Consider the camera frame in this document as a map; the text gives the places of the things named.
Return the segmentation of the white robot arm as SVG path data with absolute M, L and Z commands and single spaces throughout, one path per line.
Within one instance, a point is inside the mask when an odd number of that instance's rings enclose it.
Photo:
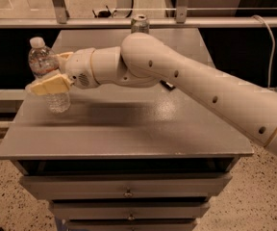
M 94 51 L 90 67 L 100 84 L 128 86 L 131 76 L 167 81 L 277 156 L 275 91 L 187 58 L 144 33 L 127 36 L 119 47 Z

